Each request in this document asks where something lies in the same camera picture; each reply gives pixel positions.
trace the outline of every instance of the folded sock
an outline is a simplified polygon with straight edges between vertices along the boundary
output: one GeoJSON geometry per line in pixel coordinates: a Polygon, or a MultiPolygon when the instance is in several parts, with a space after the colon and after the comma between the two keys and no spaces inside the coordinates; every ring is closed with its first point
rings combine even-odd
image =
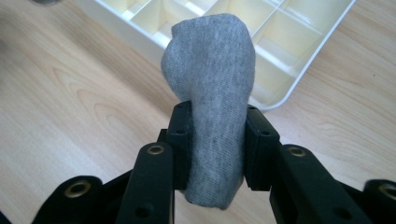
{"type": "Polygon", "coordinates": [[[183,21],[162,60],[180,101],[191,101],[190,203],[226,209],[243,181],[245,121],[255,51],[248,29],[230,14],[183,21]]]}

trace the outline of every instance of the plastic tray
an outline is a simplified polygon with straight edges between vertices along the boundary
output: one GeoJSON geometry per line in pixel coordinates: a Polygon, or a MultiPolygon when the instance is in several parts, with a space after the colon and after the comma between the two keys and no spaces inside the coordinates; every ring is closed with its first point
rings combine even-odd
{"type": "Polygon", "coordinates": [[[83,10],[160,67],[180,21],[231,13],[247,26],[256,50],[250,103],[282,105],[355,0],[81,0],[83,10]]]}

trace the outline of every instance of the wood grain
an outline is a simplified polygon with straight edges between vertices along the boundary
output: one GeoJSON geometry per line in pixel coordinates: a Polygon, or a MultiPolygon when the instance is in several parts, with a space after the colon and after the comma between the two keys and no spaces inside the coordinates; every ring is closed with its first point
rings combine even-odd
{"type": "MultiPolygon", "coordinates": [[[[359,0],[289,100],[266,113],[283,143],[311,149],[361,189],[396,180],[396,2],[359,0]]],[[[130,170],[177,98],[161,72],[74,1],[0,2],[0,210],[29,223],[66,179],[130,170]]],[[[177,223],[275,223],[245,185],[226,211],[185,202],[177,223]]]]}

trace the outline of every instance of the wooden surface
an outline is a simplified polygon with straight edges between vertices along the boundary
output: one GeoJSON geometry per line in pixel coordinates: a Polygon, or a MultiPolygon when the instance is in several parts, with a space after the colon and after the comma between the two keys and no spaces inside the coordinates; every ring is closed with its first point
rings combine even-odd
{"type": "MultiPolygon", "coordinates": [[[[76,7],[0,1],[0,210],[29,223],[76,175],[130,170],[177,98],[161,72],[76,7]]],[[[396,180],[396,2],[358,0],[289,100],[266,113],[283,143],[311,149],[361,189],[396,180]]],[[[227,211],[177,194],[177,223],[275,223],[245,185],[227,211]]]]}

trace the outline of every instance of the black mechanical arm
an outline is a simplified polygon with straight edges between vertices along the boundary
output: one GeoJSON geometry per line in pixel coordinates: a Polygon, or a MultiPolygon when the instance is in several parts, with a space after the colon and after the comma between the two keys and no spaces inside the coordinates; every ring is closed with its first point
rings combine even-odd
{"type": "MultiPolygon", "coordinates": [[[[62,183],[33,223],[174,223],[175,189],[190,170],[191,103],[176,105],[167,130],[142,147],[134,169],[102,184],[94,176],[62,183]]],[[[396,183],[370,180],[359,191],[335,180],[304,147],[282,145],[254,106],[247,109],[245,178],[270,191],[277,223],[396,223],[396,183]]]]}

